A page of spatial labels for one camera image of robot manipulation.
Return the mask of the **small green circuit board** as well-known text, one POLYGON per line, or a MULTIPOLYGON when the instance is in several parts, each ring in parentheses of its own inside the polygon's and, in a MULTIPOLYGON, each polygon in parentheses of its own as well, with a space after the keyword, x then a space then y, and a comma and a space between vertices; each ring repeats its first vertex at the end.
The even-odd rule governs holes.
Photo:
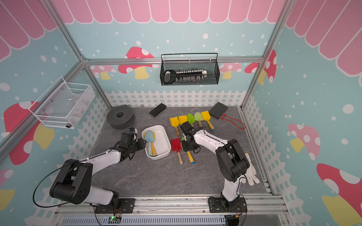
POLYGON ((108 224, 120 224, 121 223, 121 217, 117 217, 117 216, 111 216, 108 218, 107 223, 108 224))

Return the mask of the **green shovel wooden handle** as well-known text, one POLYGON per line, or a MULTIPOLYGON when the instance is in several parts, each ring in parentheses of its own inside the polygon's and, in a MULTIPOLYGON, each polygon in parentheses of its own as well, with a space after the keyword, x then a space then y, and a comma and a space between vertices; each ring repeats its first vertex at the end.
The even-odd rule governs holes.
POLYGON ((195 123, 196 120, 195 120, 193 114, 191 114, 191 113, 187 114, 187 121, 192 127, 194 127, 194 123, 195 123))

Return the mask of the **dark grey foam roll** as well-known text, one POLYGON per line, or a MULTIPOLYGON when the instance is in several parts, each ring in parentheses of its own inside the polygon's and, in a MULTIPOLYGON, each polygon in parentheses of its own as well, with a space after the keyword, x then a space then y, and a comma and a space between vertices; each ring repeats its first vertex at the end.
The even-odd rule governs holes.
POLYGON ((107 114, 107 122, 116 130, 130 128, 135 122, 135 119, 133 109, 126 105, 112 108, 107 114))

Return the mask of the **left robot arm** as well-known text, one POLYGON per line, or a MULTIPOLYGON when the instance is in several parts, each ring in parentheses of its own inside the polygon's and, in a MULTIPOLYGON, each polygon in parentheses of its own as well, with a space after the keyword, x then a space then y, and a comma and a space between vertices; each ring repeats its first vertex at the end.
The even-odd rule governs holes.
POLYGON ((145 149, 146 141, 137 138, 137 130, 129 128, 121 135, 120 141, 103 153, 83 159, 68 159, 63 165, 46 175, 35 187, 32 195, 33 204, 40 208, 53 208, 68 203, 103 205, 116 208, 119 205, 118 192, 98 188, 91 185, 92 176, 97 172, 118 164, 124 160, 132 160, 137 151, 145 149), (52 198, 63 201, 61 204, 44 206, 35 200, 35 194, 41 183, 58 172, 50 188, 52 198))

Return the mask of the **black mesh wall basket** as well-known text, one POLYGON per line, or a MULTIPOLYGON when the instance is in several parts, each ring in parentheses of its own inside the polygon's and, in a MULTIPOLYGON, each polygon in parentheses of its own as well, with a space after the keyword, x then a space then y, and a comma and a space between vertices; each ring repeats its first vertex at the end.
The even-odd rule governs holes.
POLYGON ((217 85, 220 70, 217 53, 162 54, 163 86, 217 85))

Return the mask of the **red shovel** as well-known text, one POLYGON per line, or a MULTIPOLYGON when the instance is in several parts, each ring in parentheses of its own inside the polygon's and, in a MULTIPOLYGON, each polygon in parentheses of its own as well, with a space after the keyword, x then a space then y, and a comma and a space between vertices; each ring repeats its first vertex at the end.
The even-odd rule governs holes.
POLYGON ((179 163, 183 164, 182 156, 181 156, 181 153, 180 153, 180 151, 182 150, 182 148, 181 148, 181 140, 179 138, 174 138, 174 139, 171 140, 171 145, 172 145, 172 150, 174 152, 176 152, 177 155, 178 155, 179 163))

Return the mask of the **yellow shovel blue tip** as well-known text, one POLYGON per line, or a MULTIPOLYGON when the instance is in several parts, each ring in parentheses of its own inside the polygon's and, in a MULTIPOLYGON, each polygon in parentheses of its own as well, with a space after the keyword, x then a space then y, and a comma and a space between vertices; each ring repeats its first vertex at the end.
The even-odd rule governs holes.
POLYGON ((180 124, 180 125, 182 125, 182 124, 184 124, 185 122, 188 121, 186 115, 180 115, 180 116, 178 116, 178 120, 179 120, 179 124, 180 124))

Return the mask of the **black ribbed bar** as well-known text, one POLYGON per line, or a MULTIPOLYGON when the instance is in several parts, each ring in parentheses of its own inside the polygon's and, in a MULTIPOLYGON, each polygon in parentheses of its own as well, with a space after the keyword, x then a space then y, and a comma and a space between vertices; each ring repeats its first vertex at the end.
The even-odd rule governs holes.
POLYGON ((155 107, 153 110, 149 112, 149 114, 153 117, 156 117, 159 115, 162 111, 164 111, 167 108, 167 106, 163 103, 159 104, 157 107, 155 107))

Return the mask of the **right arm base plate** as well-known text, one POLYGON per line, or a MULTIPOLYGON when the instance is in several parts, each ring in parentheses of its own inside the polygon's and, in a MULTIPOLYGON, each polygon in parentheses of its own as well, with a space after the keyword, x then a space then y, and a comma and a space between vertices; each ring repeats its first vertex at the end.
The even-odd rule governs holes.
POLYGON ((238 196, 235 200, 229 202, 224 197, 209 197, 209 211, 211 213, 247 213, 246 200, 238 196))

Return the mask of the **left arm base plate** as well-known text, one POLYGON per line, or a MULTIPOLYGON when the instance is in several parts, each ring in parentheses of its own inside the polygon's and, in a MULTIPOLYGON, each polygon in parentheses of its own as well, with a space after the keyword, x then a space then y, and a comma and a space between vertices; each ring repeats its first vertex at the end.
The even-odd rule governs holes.
POLYGON ((109 205, 98 205, 95 208, 96 214, 131 214, 135 207, 134 198, 122 198, 112 201, 109 205))

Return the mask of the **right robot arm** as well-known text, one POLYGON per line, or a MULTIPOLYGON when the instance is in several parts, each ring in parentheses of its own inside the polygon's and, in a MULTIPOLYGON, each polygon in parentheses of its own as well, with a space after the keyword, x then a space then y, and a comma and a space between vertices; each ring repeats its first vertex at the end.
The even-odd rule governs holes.
POLYGON ((220 171, 225 178, 220 204, 226 212, 236 211, 242 206, 240 201, 244 200, 240 198, 239 193, 241 179, 246 177, 247 170, 251 167, 239 142, 235 139, 221 139, 200 127, 182 125, 181 130, 188 150, 195 151, 203 146, 216 155, 220 171))

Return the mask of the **white plastic storage box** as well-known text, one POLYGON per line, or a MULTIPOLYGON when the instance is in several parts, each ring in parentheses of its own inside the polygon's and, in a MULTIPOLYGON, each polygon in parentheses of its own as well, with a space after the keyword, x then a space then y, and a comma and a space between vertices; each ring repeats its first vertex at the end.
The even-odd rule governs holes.
POLYGON ((147 148, 147 142, 146 142, 145 152, 146 152, 147 157, 149 157, 152 160, 158 160, 158 159, 167 157, 171 151, 171 144, 170 144, 170 141, 169 141, 165 128, 162 125, 155 125, 155 126, 148 127, 146 129, 144 129, 142 132, 143 139, 145 138, 145 133, 147 131, 154 132, 154 136, 155 136, 154 147, 156 149, 156 154, 157 154, 156 157, 150 157, 148 155, 148 148, 147 148))

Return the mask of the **black flat box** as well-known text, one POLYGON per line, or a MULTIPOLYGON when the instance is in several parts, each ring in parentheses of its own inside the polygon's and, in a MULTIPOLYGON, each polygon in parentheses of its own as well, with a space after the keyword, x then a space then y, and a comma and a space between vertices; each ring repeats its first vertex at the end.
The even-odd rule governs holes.
POLYGON ((227 111, 228 106, 217 102, 210 110, 209 110, 209 114, 214 117, 215 119, 220 119, 223 114, 227 111))

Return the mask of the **light blue shovel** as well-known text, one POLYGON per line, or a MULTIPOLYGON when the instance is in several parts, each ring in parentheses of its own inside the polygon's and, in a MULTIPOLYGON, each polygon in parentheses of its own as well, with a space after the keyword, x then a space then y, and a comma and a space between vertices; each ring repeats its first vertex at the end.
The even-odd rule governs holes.
POLYGON ((154 132, 147 131, 145 133, 145 138, 144 139, 147 141, 148 155, 150 157, 156 157, 157 154, 156 154, 156 149, 154 147, 154 142, 155 142, 154 132))

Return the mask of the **white work glove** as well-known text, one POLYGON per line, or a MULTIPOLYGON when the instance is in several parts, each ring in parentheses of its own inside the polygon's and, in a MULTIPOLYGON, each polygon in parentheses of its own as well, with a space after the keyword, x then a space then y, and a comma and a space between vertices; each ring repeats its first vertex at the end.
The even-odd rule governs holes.
POLYGON ((250 166, 247 169, 245 176, 243 178, 241 178, 241 182, 243 184, 246 184, 246 182, 248 182, 248 184, 250 186, 253 186, 254 184, 259 184, 260 180, 256 177, 256 169, 251 162, 251 158, 248 153, 245 153, 245 156, 246 156, 250 166))

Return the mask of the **black socket bit holder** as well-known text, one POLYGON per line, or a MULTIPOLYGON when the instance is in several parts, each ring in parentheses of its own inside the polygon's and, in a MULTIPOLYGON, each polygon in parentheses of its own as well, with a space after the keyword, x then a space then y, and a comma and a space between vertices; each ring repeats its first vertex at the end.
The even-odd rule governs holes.
POLYGON ((161 81, 165 85, 171 85, 176 82, 196 82, 207 77, 206 70, 189 70, 189 71, 174 71, 168 70, 161 76, 161 81))

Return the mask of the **light green shovel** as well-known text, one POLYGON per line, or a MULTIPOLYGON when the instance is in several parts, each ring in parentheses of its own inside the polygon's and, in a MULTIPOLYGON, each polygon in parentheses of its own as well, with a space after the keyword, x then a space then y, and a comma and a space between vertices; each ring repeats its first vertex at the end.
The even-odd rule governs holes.
POLYGON ((200 112, 196 112, 196 113, 194 114, 194 118, 195 118, 195 120, 198 122, 199 127, 203 127, 203 125, 202 125, 202 121, 203 121, 203 116, 202 116, 202 114, 201 114, 200 112))

